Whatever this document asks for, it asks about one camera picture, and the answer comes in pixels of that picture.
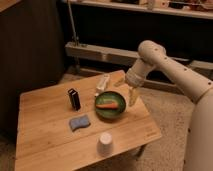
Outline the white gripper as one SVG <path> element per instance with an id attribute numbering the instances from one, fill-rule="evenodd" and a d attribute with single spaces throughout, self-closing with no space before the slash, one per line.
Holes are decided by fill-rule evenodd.
<path id="1" fill-rule="evenodd" d="M 139 97 L 139 89 L 137 87 L 141 87 L 144 84 L 147 75 L 153 69 L 154 66 L 141 59 L 137 59 L 134 65 L 128 69 L 126 75 L 114 83 L 115 87 L 119 87 L 125 83 L 133 87 L 129 89 L 129 106 L 133 106 L 136 103 Z"/>

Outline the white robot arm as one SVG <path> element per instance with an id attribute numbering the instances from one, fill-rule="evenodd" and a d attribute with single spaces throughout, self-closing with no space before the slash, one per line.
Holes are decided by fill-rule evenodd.
<path id="1" fill-rule="evenodd" d="M 139 57 L 116 86 L 130 86 L 130 105 L 147 75 L 160 70 L 194 104 L 188 128 L 183 171 L 213 171 L 213 81 L 176 62 L 151 40 L 138 46 Z"/>

